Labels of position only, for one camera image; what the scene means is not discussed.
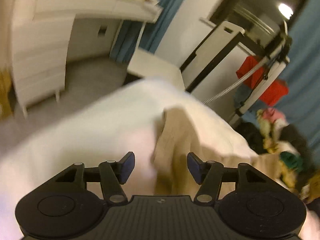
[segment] floor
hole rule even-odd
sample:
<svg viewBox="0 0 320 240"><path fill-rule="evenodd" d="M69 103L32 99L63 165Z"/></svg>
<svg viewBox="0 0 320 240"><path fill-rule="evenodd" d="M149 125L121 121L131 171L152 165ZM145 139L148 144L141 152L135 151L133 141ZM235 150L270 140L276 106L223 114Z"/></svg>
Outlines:
<svg viewBox="0 0 320 240"><path fill-rule="evenodd" d="M116 64L107 57L67 64L66 87L58 104L52 95L28 108L27 119L23 117L20 106L15 104L14 116L0 122L0 155L30 134L115 91L123 84L125 75L126 65Z"/></svg>

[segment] beige fabric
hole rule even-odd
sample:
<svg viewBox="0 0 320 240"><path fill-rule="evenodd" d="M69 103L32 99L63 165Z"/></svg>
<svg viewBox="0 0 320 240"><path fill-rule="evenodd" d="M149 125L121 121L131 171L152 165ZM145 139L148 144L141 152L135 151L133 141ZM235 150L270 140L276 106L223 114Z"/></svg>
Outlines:
<svg viewBox="0 0 320 240"><path fill-rule="evenodd" d="M157 169L155 195L190 195L199 190L187 168L187 154L194 152L201 160L213 160L225 167L236 168L239 163L249 163L271 179L280 176L277 155L257 155L254 159L238 156L222 157L199 143L195 129L183 109L164 111L164 129L156 144L153 165ZM235 189L234 183L223 183L219 198Z"/></svg>

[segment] blue curtain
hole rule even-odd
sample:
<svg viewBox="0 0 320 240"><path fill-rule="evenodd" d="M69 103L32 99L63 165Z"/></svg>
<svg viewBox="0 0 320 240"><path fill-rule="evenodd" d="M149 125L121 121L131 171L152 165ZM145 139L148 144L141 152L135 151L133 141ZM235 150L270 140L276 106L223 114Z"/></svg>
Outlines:
<svg viewBox="0 0 320 240"><path fill-rule="evenodd" d="M287 81L289 94L276 108L297 126L313 149L320 165L320 0L309 0L289 32L293 39L290 63L280 78Z"/></svg>
<svg viewBox="0 0 320 240"><path fill-rule="evenodd" d="M160 0L163 11L155 24L147 24L139 47L155 53L160 41L183 0ZM110 58L129 62L137 42L141 22L124 21Z"/></svg>

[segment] pile of clothes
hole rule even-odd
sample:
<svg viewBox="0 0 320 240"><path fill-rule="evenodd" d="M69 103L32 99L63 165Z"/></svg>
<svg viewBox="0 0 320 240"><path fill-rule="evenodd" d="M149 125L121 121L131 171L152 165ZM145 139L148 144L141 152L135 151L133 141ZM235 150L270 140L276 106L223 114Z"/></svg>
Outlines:
<svg viewBox="0 0 320 240"><path fill-rule="evenodd" d="M289 189L311 202L320 197L320 171L312 163L306 139L285 115L268 107L256 112L258 127L242 122L236 131L257 154L276 154L281 165L281 181Z"/></svg>

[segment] bed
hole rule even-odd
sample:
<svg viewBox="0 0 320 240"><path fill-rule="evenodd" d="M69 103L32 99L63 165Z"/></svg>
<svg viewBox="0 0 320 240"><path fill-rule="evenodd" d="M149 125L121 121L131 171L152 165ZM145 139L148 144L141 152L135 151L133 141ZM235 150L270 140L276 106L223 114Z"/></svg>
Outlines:
<svg viewBox="0 0 320 240"><path fill-rule="evenodd" d="M257 156L241 135L191 95L162 80L138 81L32 135L1 159L0 239L22 237L14 216L17 202L75 162L95 167L133 151L136 166L123 189L128 198L152 195L156 172L150 158L164 125L163 110L173 106L186 110L203 145L220 155Z"/></svg>

